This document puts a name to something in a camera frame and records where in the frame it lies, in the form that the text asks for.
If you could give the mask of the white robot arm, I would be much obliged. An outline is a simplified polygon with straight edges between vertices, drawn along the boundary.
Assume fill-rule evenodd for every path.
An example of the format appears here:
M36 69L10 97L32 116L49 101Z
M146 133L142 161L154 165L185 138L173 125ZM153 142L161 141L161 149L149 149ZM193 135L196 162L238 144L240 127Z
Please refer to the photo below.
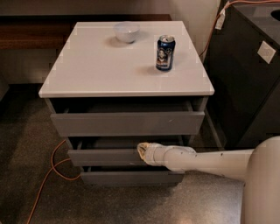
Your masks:
M241 224L280 222L280 136L254 149L197 152L191 147L140 143L140 158L173 172L198 171L244 183Z

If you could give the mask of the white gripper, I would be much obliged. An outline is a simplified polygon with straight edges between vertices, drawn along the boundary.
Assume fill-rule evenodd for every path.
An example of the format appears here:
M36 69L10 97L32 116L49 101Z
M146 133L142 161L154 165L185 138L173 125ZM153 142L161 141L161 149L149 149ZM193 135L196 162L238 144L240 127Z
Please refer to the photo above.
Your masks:
M139 143L137 150L140 158L145 161L146 164L152 166L164 166L164 155L168 151L168 147L159 143Z

